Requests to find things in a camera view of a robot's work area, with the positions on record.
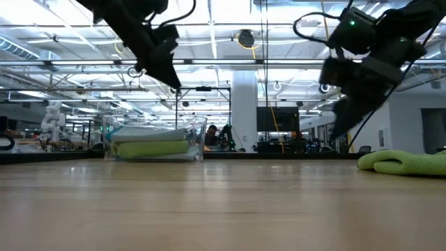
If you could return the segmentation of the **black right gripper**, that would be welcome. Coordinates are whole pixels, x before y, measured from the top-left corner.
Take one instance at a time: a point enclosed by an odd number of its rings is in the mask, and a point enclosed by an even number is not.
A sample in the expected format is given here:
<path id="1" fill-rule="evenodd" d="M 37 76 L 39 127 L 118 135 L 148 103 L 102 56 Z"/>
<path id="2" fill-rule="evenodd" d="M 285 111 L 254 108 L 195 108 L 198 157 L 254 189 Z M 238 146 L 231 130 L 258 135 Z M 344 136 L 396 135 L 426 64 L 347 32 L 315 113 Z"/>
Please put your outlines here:
<path id="1" fill-rule="evenodd" d="M 346 134 L 366 115 L 376 111 L 386 93 L 402 81 L 401 67 L 426 54 L 423 44 L 397 36 L 375 46 L 360 64 L 361 83 L 347 83 L 341 88 L 345 95 L 334 104 L 334 128 L 331 139 Z"/>

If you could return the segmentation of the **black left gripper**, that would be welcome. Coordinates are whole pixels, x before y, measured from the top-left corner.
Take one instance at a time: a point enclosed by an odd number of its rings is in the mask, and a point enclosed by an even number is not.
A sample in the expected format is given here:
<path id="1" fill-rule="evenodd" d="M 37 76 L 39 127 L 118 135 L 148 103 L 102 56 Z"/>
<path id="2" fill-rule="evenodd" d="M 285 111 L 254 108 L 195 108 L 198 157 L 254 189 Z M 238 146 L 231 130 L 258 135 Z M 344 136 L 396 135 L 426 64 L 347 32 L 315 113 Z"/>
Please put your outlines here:
<path id="1" fill-rule="evenodd" d="M 175 27 L 161 26 L 153 29 L 144 26 L 142 38 L 137 41 L 138 50 L 134 52 L 137 62 L 134 70 L 145 74 L 173 89 L 181 87 L 180 80 L 173 66 L 175 49 Z"/>

